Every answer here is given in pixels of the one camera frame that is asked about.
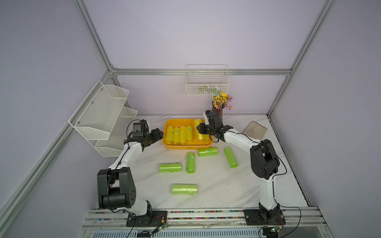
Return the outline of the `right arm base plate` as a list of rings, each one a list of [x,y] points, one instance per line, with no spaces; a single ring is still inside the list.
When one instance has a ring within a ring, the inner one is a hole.
[[[275,226],[285,225],[286,221],[280,208],[271,211],[266,209],[246,209],[244,218],[248,226]]]

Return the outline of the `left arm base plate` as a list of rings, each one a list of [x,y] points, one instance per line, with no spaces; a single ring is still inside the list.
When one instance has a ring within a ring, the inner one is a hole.
[[[165,223],[167,215],[168,211],[165,210],[148,211],[147,214],[141,216],[130,214],[126,222],[126,227],[159,227]]]

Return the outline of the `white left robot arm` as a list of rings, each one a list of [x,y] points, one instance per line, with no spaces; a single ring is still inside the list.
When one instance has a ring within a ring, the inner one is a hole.
[[[108,209],[113,213],[124,211],[136,216],[145,216],[148,213],[149,202],[137,198],[132,165],[145,148],[161,141],[163,136],[164,132],[160,129],[130,134],[116,161],[97,174],[98,204],[101,209]]]

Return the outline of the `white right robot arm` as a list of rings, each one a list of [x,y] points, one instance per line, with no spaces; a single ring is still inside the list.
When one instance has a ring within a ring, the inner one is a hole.
[[[203,113],[205,122],[196,127],[199,133],[214,136],[217,140],[231,143],[247,152],[250,156],[251,168],[260,179],[261,211],[273,214],[280,210],[275,201],[273,178],[278,173],[280,159],[270,140],[257,140],[238,132],[232,126],[224,125],[217,112],[207,110]]]

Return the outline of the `orange plastic storage box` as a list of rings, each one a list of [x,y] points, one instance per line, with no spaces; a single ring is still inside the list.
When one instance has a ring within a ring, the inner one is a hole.
[[[170,119],[165,123],[164,126],[164,138],[162,140],[163,145],[167,149],[172,150],[198,150],[198,149],[204,149],[204,148],[210,148],[213,144],[212,140],[205,142],[205,141],[199,141],[196,139],[194,125],[193,125],[194,119]],[[193,126],[193,141],[188,142],[185,145],[173,145],[173,144],[166,144],[165,143],[165,134],[166,134],[166,128],[167,126],[173,126],[173,127],[180,127],[180,126]]]

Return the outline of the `yellow trash bag roll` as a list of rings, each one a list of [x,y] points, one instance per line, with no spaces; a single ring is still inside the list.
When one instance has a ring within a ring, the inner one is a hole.
[[[192,125],[187,126],[186,141],[187,143],[193,141],[193,126]]]
[[[205,141],[205,142],[210,141],[210,138],[209,138],[208,134],[203,134],[202,137],[203,137],[203,141]]]
[[[166,144],[172,144],[173,133],[174,133],[174,127],[173,126],[167,126],[166,134],[165,134],[165,143]]]
[[[186,126],[180,126],[179,142],[181,145],[185,145],[187,143],[187,127]]]
[[[173,129],[172,144],[173,145],[180,144],[180,128],[179,127],[174,127]]]
[[[203,141],[204,140],[204,136],[203,134],[201,134],[199,132],[199,130],[197,129],[197,127],[202,123],[202,120],[201,119],[194,119],[193,120],[193,125],[194,125],[194,130],[195,130],[195,135],[196,135],[196,139],[199,140],[199,141]]]

